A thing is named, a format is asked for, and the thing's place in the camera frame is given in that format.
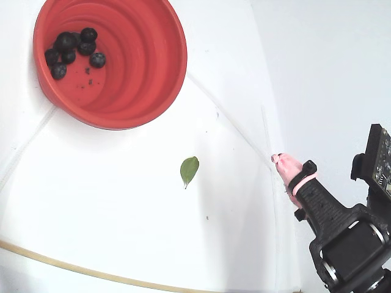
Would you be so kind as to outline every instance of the pink band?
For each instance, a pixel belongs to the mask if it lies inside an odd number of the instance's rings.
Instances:
[[[312,180],[312,179],[315,179],[317,176],[318,176],[318,174],[317,174],[317,173],[314,173],[314,174],[312,174],[312,175],[310,175],[310,176],[305,177],[302,181],[300,181],[300,183],[299,183],[298,185],[296,185],[296,186],[294,187],[294,189],[293,189],[293,191],[292,191],[292,195],[295,197],[296,194],[297,194],[297,192],[298,192],[298,190],[299,190],[305,183],[307,183],[308,181],[310,181],[310,180]]]

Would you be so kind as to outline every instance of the white wall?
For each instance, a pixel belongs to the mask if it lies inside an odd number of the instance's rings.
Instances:
[[[287,151],[312,159],[343,204],[364,203],[349,179],[372,123],[391,129],[391,2],[252,1]],[[298,225],[304,292],[325,291]]]

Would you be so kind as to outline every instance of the bowl rim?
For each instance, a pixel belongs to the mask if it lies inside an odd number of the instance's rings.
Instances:
[[[180,56],[178,58],[181,60],[181,62],[180,62],[179,71],[177,75],[177,81],[172,87],[172,90],[168,94],[167,98],[156,109],[141,117],[129,118],[123,120],[113,120],[113,119],[107,119],[107,118],[102,118],[93,115],[89,111],[86,111],[76,106],[69,99],[67,99],[66,96],[59,89],[53,86],[55,81],[53,80],[50,71],[44,70],[44,68],[46,68],[47,65],[46,65],[44,52],[40,52],[41,51],[40,48],[44,47],[43,45],[44,38],[43,38],[42,30],[40,28],[44,25],[45,20],[49,14],[50,8],[53,6],[53,4],[56,1],[58,0],[46,0],[46,2],[43,4],[41,11],[38,14],[37,21],[35,22],[34,35],[33,35],[33,55],[35,60],[35,67],[37,69],[38,79],[41,88],[48,99],[50,99],[55,105],[63,108],[63,110],[68,112],[76,119],[88,125],[102,128],[102,129],[135,128],[153,121],[154,119],[158,118],[161,114],[163,114],[166,110],[168,110],[168,108],[172,105],[172,103],[177,98],[182,88],[182,85],[185,81],[187,62],[188,62],[188,50],[186,45],[185,32],[180,23],[177,13],[175,12],[171,4],[168,2],[168,0],[160,0],[160,1],[162,2],[162,4],[166,6],[167,10],[169,11],[175,23],[175,29],[177,30],[179,36],[178,40],[180,42]]]

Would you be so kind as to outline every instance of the white backdrop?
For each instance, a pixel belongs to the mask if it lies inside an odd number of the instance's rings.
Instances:
[[[172,0],[189,48],[182,91],[148,125],[110,132],[61,110],[42,124],[51,105],[31,52],[42,3],[7,2],[0,20],[11,44],[1,48],[8,58],[0,70],[0,178],[20,155],[0,191],[0,236],[149,282],[222,292],[298,289],[293,207],[265,162],[283,143],[251,4]],[[190,156],[200,170],[183,190],[179,168]],[[0,292],[144,292],[6,251],[0,265]]]

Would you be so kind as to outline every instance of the circuit board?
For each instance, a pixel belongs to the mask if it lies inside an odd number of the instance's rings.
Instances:
[[[379,187],[391,196],[391,137],[383,129],[372,178]]]
[[[379,124],[371,127],[363,167],[368,185],[391,199],[391,136]]]

